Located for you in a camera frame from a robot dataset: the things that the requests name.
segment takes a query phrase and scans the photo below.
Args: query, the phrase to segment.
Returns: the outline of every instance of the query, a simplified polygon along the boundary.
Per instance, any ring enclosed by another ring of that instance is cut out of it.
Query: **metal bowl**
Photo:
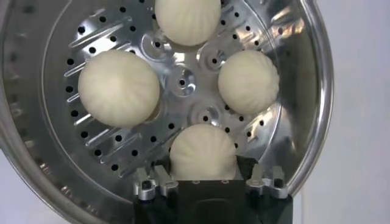
[[[333,96],[330,46],[312,0],[225,0],[215,35],[180,47],[161,33],[153,0],[2,1],[0,142],[21,178],[73,223],[130,223],[133,173],[169,153],[183,128],[208,123],[237,154],[282,166],[290,194],[312,170]],[[77,81],[102,51],[131,51],[158,72],[155,117],[105,126],[82,106]],[[278,101],[256,116],[229,109],[217,89],[235,52],[263,51],[278,67]]]

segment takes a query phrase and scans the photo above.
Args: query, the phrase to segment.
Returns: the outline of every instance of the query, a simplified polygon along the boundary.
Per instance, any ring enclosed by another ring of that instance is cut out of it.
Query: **white background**
[[[318,3],[333,51],[335,104],[322,155],[295,198],[294,224],[390,223],[390,1]],[[2,153],[0,180],[0,223],[66,224]]]

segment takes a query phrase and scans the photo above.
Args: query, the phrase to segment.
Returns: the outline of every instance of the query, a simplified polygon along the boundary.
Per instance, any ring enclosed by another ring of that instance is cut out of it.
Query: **metal clamp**
[[[272,168],[272,179],[263,177],[264,170],[259,164],[255,164],[252,177],[246,181],[250,191],[259,195],[269,193],[274,198],[284,199],[288,197],[288,189],[284,183],[284,173],[280,166]]]
[[[141,201],[153,200],[156,196],[156,182],[150,179],[144,167],[136,170],[136,181],[134,182],[134,195]]]
[[[158,185],[160,186],[161,195],[168,197],[170,192],[177,191],[179,183],[172,180],[163,166],[155,166],[154,172],[157,176]]]

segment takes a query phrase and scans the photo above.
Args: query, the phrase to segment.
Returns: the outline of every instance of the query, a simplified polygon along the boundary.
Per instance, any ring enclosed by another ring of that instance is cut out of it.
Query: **steamed bun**
[[[163,33],[173,42],[194,46],[207,41],[221,17],[220,0],[156,0],[155,14]]]
[[[251,115],[267,109],[279,92],[279,75],[271,60],[258,51],[241,51],[221,69],[218,88],[226,104]]]
[[[160,84],[152,67],[134,54],[111,50],[87,62],[79,77],[85,109],[114,127],[144,122],[157,107]]]
[[[232,180],[237,171],[236,148],[221,129],[199,124],[173,142],[170,159],[175,180]]]

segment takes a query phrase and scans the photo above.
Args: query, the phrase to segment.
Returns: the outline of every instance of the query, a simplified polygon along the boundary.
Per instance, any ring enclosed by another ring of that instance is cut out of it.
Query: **black machine part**
[[[268,179],[258,164],[243,164],[244,180],[230,181],[173,181],[166,166],[156,166],[158,180],[150,181],[140,169],[135,224],[292,224],[281,169]]]
[[[179,181],[177,192],[135,204],[136,224],[292,224],[293,198],[248,192],[245,181]]]

